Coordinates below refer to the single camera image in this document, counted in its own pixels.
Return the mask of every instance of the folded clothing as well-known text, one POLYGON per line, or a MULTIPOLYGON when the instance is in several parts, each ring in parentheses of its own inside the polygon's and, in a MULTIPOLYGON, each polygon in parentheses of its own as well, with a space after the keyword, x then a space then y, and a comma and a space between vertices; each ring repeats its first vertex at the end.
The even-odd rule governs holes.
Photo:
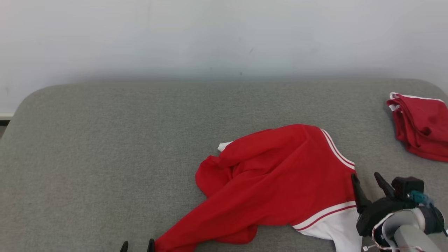
POLYGON ((354 163, 315 126, 295 124, 222 143, 196 184, 207 200, 155 242, 157 252, 192 252, 199 242, 244 244, 258 225, 291 225, 331 239, 337 252, 358 252, 354 163))
POLYGON ((448 162, 448 108, 439 99, 391 93, 396 138, 417 156, 448 162))

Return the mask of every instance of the folded red shirt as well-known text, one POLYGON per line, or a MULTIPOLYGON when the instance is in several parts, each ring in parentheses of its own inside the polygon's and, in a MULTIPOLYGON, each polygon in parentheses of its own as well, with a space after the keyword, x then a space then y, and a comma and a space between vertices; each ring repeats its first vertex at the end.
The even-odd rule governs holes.
POLYGON ((448 108, 439 99, 391 93, 396 138, 417 156, 448 162, 448 108))

